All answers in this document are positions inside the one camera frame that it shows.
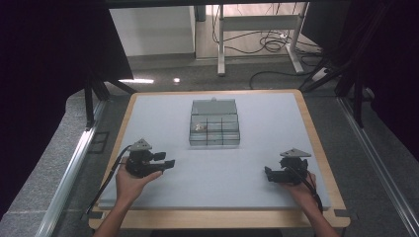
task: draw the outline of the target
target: transparent box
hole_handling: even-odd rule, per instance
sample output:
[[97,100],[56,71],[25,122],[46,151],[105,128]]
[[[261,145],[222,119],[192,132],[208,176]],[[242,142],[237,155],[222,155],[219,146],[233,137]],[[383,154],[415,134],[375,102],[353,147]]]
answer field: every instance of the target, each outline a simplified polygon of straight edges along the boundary
[[240,144],[235,100],[194,100],[189,142],[192,146]]

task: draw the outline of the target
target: cable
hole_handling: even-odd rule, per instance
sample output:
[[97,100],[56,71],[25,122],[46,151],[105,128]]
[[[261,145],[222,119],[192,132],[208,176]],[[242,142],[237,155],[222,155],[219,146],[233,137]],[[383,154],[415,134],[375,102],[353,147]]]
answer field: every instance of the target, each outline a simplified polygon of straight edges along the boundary
[[[313,198],[315,199],[315,201],[317,202],[317,207],[318,210],[320,210],[321,213],[323,213],[323,203],[321,201],[320,196],[317,193],[317,189],[315,188],[315,186],[312,186],[306,178],[302,177],[299,172],[297,172],[293,167],[287,167],[289,168],[291,171],[293,171],[298,177],[299,179],[308,187],[308,189],[311,192],[311,195],[313,196]],[[309,174],[309,172],[307,170],[304,170],[306,172],[306,175],[308,177],[310,177],[310,181],[314,184],[313,180],[311,179],[311,176]]]
[[112,179],[112,176],[114,175],[115,171],[117,170],[118,165],[120,165],[120,162],[121,162],[121,159],[123,158],[124,153],[126,153],[126,151],[129,148],[130,148],[130,145],[127,146],[126,148],[124,148],[124,150],[121,152],[121,154],[117,157],[117,159],[115,160],[114,165],[111,168],[111,171],[110,171],[108,177],[106,178],[106,181],[101,186],[101,188],[99,189],[99,191],[96,194],[95,198],[93,198],[92,202],[90,202],[90,205],[87,207],[86,211],[82,214],[81,219],[87,218],[87,216],[89,215],[89,213],[92,210],[93,206],[95,205],[96,201],[99,199],[99,197],[101,196],[102,192],[105,190],[105,187],[108,185],[109,181]]

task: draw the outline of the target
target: desk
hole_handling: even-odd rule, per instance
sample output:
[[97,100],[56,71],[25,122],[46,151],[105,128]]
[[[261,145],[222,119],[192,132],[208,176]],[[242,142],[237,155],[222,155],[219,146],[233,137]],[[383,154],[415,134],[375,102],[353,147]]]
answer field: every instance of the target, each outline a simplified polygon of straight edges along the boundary
[[[317,160],[318,168],[324,178],[324,184],[330,197],[330,208],[324,211],[324,216],[334,227],[346,227],[350,223],[349,217],[336,216],[335,210],[345,210],[345,204],[337,188],[328,161],[322,149],[321,143],[311,121],[308,109],[301,93],[297,90],[280,91],[223,91],[223,92],[189,92],[189,93],[141,93],[134,94],[129,102],[126,115],[118,135],[108,170],[118,156],[123,144],[126,128],[131,117],[132,109],[137,96],[150,95],[251,95],[251,94],[276,94],[289,93],[294,95],[301,114],[312,152]],[[108,213],[98,207],[96,203],[94,211],[103,212],[103,218]],[[89,224],[96,229],[102,219],[90,219]],[[133,209],[130,210],[122,225],[122,228],[140,229],[173,229],[173,228],[284,228],[284,227],[308,227],[309,222],[299,209]]]

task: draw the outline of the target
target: metal rail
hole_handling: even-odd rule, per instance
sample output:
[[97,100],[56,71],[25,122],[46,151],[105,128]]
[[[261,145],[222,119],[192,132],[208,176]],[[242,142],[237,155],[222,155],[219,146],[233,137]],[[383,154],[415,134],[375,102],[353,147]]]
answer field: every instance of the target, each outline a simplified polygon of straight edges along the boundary
[[347,100],[343,98],[338,98],[338,103],[342,107],[349,121],[349,124],[351,125],[352,129],[355,131],[355,134],[360,140],[361,145],[363,146],[364,151],[366,152],[370,162],[372,163],[373,168],[376,171],[379,180],[384,186],[384,189],[387,192],[388,197],[390,198],[395,209],[400,215],[400,218],[403,221],[410,236],[419,236],[419,222],[418,222],[415,212],[413,211],[412,207],[408,203],[404,194],[397,187],[397,184],[395,183],[395,181],[391,178],[391,175],[388,173],[388,170],[385,168],[384,163],[379,157],[368,135],[365,133],[365,131],[362,128],[358,126],[357,122],[352,117],[351,106],[349,105]]
[[[95,121],[98,121],[102,115],[106,102],[99,102],[95,109]],[[42,219],[40,228],[37,231],[36,237],[50,236],[55,228],[58,221],[59,215],[61,214],[63,207],[67,201],[68,195],[73,187],[74,181],[77,178],[77,174],[83,164],[84,157],[87,153],[89,144],[95,134],[98,123],[95,122],[90,130],[86,130],[82,133],[79,143],[71,157],[70,163],[65,170],[64,176],[59,183],[59,186],[52,198],[52,201]]]

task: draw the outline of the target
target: person's arm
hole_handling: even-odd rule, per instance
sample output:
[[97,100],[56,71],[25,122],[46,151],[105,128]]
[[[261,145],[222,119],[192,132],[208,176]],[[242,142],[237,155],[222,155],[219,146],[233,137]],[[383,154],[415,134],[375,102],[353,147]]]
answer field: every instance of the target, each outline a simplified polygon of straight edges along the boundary
[[[310,173],[308,175],[311,178],[307,177],[307,181],[315,187],[315,175]],[[312,196],[310,189],[304,183],[296,186],[281,184],[281,186],[290,192],[295,202],[301,207],[317,237],[339,236],[318,209],[317,202]]]
[[162,175],[161,171],[150,174],[142,179],[135,178],[121,164],[117,173],[117,200],[115,206],[106,216],[105,220],[95,231],[94,237],[115,237],[132,203],[139,197],[145,185]]

